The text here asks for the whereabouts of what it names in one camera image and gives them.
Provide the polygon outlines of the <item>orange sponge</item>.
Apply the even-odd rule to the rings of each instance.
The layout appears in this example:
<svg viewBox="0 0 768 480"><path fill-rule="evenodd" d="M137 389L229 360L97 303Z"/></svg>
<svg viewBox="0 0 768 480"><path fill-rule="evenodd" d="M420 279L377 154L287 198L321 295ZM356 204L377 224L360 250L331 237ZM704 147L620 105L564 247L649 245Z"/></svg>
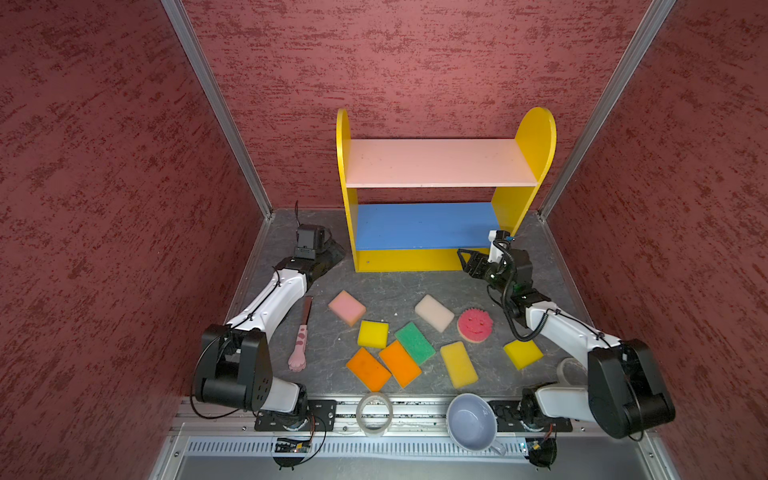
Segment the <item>orange sponge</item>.
<svg viewBox="0 0 768 480"><path fill-rule="evenodd" d="M401 388L406 388L422 374L419 365L397 340L384 348L379 357Z"/></svg>
<svg viewBox="0 0 768 480"><path fill-rule="evenodd" d="M392 376L365 348L360 348L346 363L346 367L370 392L379 392Z"/></svg>

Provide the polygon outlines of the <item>orange sponge left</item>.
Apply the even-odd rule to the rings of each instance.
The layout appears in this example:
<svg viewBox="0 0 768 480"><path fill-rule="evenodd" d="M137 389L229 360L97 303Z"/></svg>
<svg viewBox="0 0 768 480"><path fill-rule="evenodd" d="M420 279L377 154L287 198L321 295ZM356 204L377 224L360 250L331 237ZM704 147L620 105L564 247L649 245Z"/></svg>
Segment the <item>orange sponge left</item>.
<svg viewBox="0 0 768 480"><path fill-rule="evenodd" d="M379 392L392 376L365 348L360 348L346 363L346 367L370 392Z"/></svg>

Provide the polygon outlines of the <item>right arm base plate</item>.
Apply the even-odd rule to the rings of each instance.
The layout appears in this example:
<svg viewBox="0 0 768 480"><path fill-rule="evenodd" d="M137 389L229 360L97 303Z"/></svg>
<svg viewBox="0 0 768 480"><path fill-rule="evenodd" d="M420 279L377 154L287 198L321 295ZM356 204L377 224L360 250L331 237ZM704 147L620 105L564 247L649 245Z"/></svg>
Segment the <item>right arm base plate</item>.
<svg viewBox="0 0 768 480"><path fill-rule="evenodd" d="M519 415L519 403L519 400L488 401L488 404L491 406L494 414L496 415L498 431L500 433L546 433L549 429L548 426L546 426L543 430L532 430L523 424Z"/></svg>

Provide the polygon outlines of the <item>yellow sponge far right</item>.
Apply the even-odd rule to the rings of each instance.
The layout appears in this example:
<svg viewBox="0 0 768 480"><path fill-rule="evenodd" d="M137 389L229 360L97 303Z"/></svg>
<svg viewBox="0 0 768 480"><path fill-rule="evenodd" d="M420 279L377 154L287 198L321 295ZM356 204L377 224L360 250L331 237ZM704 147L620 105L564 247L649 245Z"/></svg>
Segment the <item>yellow sponge far right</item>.
<svg viewBox="0 0 768 480"><path fill-rule="evenodd" d="M503 350L518 371L531 366L544 357L543 352L534 341L516 340L506 344Z"/></svg>

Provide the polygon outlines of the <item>long yellow sponge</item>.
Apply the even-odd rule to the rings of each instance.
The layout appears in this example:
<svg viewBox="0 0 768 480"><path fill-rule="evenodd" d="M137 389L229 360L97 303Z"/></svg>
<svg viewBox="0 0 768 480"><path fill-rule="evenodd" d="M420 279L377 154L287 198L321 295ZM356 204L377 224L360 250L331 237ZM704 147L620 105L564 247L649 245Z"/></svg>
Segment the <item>long yellow sponge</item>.
<svg viewBox="0 0 768 480"><path fill-rule="evenodd" d="M462 389L476 383L479 376L462 341L456 341L440 348L452 386Z"/></svg>

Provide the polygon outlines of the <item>beige white sponge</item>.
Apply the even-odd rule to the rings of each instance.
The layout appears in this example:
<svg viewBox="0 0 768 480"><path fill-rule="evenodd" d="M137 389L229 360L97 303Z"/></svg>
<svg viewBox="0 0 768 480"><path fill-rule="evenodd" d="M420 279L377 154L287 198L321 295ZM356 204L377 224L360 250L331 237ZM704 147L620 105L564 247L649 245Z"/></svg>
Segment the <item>beige white sponge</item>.
<svg viewBox="0 0 768 480"><path fill-rule="evenodd" d="M450 309L429 294L417 303L415 312L439 333L443 333L455 318Z"/></svg>

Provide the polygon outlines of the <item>aluminium front rail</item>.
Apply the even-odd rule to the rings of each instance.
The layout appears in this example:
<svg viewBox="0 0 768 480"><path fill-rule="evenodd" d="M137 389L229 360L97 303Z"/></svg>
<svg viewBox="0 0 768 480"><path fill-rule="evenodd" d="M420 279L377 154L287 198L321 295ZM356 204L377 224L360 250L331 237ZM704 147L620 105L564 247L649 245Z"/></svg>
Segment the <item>aluminium front rail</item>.
<svg viewBox="0 0 768 480"><path fill-rule="evenodd" d="M334 427L328 433L336 436L362 436L363 433L355 420L355 411L360 395L320 396L315 399L336 400L338 406ZM446 413L449 404L453 400L451 395L437 396L407 396L393 395L390 401L394 406L394 420L387 431L388 436L443 436L447 433ZM517 400L490 397L489 400ZM225 407L196 403L192 405L188 400L183 400L172 420L170 430L173 433L199 434L199 435L245 435L245 434L273 434L284 432L257 432L254 430L256 413L238 411L230 413ZM547 432L553 432L562 436L598 437L606 435L595 423L558 419L556 426L549 428ZM538 433L514 433L503 432L503 436L542 436Z"/></svg>

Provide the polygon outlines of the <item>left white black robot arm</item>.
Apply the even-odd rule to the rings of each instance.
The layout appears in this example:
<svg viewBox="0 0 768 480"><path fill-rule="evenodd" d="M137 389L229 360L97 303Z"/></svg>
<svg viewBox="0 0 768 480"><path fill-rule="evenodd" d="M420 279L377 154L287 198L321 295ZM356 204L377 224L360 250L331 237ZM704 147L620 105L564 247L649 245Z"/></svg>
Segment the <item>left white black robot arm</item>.
<svg viewBox="0 0 768 480"><path fill-rule="evenodd" d="M312 283L344 256L334 240L319 247L297 246L241 313L223 325L210 325L201 338L190 399L234 412L266 411L289 429L303 426L309 417L306 388L274 375L269 341Z"/></svg>

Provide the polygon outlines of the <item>yellow shelf pink blue boards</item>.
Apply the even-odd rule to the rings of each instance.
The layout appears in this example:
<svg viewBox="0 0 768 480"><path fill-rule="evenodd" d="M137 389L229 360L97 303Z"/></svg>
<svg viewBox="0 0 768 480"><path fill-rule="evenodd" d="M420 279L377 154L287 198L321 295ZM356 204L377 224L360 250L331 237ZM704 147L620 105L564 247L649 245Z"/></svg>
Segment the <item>yellow shelf pink blue boards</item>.
<svg viewBox="0 0 768 480"><path fill-rule="evenodd" d="M553 114L529 110L511 139L355 139L337 113L340 184L359 273L462 270L458 249L489 253L491 230L513 237L552 165ZM488 202L362 204L366 189L492 188Z"/></svg>

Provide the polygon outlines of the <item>orange sponge right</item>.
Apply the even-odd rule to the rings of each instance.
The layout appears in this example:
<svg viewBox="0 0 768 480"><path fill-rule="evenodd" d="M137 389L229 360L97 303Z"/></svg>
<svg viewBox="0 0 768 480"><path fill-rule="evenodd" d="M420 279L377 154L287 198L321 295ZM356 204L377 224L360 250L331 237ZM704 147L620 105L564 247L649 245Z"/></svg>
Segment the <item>orange sponge right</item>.
<svg viewBox="0 0 768 480"><path fill-rule="evenodd" d="M397 340L384 348L379 357L401 388L406 388L422 374L419 365Z"/></svg>

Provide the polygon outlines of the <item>clear tape roll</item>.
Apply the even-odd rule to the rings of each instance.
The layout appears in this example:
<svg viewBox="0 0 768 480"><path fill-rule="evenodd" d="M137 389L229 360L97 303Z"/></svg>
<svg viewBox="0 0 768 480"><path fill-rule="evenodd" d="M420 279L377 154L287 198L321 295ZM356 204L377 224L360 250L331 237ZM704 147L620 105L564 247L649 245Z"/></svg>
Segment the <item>clear tape roll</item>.
<svg viewBox="0 0 768 480"><path fill-rule="evenodd" d="M389 397L372 392L358 402L355 420L366 437L381 437L387 433L394 420L394 406Z"/></svg>

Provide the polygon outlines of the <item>round pink smiley sponge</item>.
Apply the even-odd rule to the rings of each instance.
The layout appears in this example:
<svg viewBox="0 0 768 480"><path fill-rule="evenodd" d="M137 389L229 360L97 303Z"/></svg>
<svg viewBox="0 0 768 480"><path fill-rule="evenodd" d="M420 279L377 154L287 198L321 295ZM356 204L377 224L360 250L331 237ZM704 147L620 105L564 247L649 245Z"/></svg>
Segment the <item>round pink smiley sponge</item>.
<svg viewBox="0 0 768 480"><path fill-rule="evenodd" d="M494 322L488 312L481 309L468 309L458 318L459 335L470 343L482 343L493 332Z"/></svg>

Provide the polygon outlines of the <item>green sponge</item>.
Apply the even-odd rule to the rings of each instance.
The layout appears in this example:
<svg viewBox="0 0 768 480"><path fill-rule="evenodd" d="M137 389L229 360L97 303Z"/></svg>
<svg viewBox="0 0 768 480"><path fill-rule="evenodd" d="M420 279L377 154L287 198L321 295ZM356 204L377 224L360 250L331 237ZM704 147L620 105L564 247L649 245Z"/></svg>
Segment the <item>green sponge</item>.
<svg viewBox="0 0 768 480"><path fill-rule="evenodd" d="M434 347L413 322L409 322L396 331L395 338L419 366L432 358L436 353Z"/></svg>

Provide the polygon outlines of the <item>lavender mug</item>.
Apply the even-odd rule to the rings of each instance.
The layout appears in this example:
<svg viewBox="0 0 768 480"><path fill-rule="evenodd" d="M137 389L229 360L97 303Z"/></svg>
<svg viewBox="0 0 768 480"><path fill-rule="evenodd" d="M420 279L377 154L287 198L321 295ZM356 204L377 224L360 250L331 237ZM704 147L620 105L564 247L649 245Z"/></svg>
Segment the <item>lavender mug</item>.
<svg viewBox="0 0 768 480"><path fill-rule="evenodd" d="M451 439L467 451L490 450L499 456L508 452L497 439L497 419L492 408L478 395L463 393L455 397L447 409L446 426Z"/></svg>

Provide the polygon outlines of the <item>beige masking tape roll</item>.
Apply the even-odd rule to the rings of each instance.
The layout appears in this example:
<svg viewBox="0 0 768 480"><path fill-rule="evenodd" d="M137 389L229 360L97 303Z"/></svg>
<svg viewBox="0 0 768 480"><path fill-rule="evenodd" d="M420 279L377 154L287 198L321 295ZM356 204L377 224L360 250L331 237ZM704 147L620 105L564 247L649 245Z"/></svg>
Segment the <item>beige masking tape roll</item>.
<svg viewBox="0 0 768 480"><path fill-rule="evenodd" d="M557 366L557 385L563 387L586 387L587 368L574 358L565 358Z"/></svg>

